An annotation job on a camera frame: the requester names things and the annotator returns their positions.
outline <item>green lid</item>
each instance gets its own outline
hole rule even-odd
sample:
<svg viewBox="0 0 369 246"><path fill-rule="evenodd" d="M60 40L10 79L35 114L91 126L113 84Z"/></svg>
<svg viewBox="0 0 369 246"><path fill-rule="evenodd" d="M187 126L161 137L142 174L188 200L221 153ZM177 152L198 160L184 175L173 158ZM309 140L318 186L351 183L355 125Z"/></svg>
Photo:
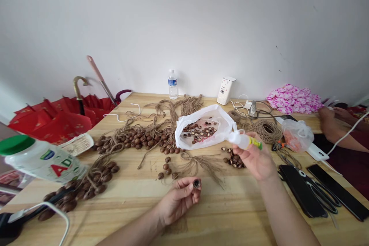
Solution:
<svg viewBox="0 0 369 246"><path fill-rule="evenodd" d="M13 136L0 141L0 155L9 156L26 150L35 143L35 139L26 135Z"/></svg>

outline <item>person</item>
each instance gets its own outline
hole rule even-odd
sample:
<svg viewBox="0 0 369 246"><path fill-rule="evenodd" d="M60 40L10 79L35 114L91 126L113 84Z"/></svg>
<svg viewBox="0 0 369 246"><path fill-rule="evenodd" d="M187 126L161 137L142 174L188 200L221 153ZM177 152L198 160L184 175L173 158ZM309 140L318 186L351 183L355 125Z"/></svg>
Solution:
<svg viewBox="0 0 369 246"><path fill-rule="evenodd" d="M354 118L347 110L338 107L334 107L333 110L323 107L318 113L321 118L322 131L327 140L331 143L336 143L347 133L340 128L335 117L351 126L358 121L358 119ZM369 145L366 143L369 138L369 124L360 121L355 130L356 131L351 132L337 145L345 149L369 153Z"/></svg>
<svg viewBox="0 0 369 246"><path fill-rule="evenodd" d="M261 141L254 132L249 132L247 135ZM242 150L237 145L233 145L233 152L241 157L250 173L258 181L277 244L320 245L284 188L267 148L263 147L260 151L255 145L250 145L247 150ZM201 187L194 188L195 179L199 178L188 177L178 180L155 207L102 240L97 246L150 244L165 226L178 220L199 202Z"/></svg>
<svg viewBox="0 0 369 246"><path fill-rule="evenodd" d="M342 130L337 119L353 126L358 119L347 110L327 107L319 111L324 135L315 135L314 144L328 153L347 131ZM356 128L329 154L327 162L332 165L354 188L369 200L369 124L361 120Z"/></svg>

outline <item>hand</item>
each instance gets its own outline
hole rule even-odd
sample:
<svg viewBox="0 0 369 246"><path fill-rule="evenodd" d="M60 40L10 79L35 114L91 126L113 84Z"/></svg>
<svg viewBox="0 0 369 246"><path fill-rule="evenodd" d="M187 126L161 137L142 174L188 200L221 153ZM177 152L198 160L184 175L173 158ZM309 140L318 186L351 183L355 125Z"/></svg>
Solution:
<svg viewBox="0 0 369 246"><path fill-rule="evenodd" d="M164 226L170 225L184 215L200 200L201 187L194 188L193 181L198 177L187 177L178 180L161 199L157 208Z"/></svg>
<svg viewBox="0 0 369 246"><path fill-rule="evenodd" d="M262 141L255 132L248 132L246 134ZM276 164L274 163L268 149L265 147L265 143L263 143L262 150L253 144L250 144L246 150L238 148L235 144L233 144L232 147L233 153L240 156L243 163L258 181L267 180L271 176L277 174Z"/></svg>
<svg viewBox="0 0 369 246"><path fill-rule="evenodd" d="M344 122L355 119L347 110L344 110L343 108L334 107L333 110L334 110L334 113L336 115L336 118L338 118L338 119L340 119Z"/></svg>
<svg viewBox="0 0 369 246"><path fill-rule="evenodd" d="M330 110L328 107L324 106L318 110L321 119L334 118L334 111Z"/></svg>

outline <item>white plastic bag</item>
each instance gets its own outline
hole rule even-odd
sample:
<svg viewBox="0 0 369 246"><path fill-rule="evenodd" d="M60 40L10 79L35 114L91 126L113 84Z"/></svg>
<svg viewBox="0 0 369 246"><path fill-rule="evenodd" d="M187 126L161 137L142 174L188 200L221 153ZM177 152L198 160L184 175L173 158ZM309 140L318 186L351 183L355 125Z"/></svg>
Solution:
<svg viewBox="0 0 369 246"><path fill-rule="evenodd" d="M286 119L282 123L282 132L286 145L297 153L305 152L314 141L314 134L305 121Z"/></svg>
<svg viewBox="0 0 369 246"><path fill-rule="evenodd" d="M183 129L187 127L188 124L197 123L202 128L205 128L205 121L215 122L211 125L217 131L214 135L204 139L201 142L192 144L192 138L183 137ZM175 132L176 145L178 148L185 150L194 150L212 146L221 143L225 138L232 132L232 128L236 131L237 124L233 119L226 113L219 105L211 105L194 112L193 114L181 116L177 121L177 128Z"/></svg>

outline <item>pink floral fabric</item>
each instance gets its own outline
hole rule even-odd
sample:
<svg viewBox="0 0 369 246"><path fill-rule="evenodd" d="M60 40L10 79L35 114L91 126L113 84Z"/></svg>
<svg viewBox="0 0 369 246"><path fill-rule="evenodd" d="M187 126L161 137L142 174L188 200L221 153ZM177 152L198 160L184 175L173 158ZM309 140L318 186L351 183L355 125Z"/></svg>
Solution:
<svg viewBox="0 0 369 246"><path fill-rule="evenodd" d="M288 115L291 113L310 114L323 107L319 95L311 94L308 88L300 89L291 84L273 90L266 99L272 108Z"/></svg>

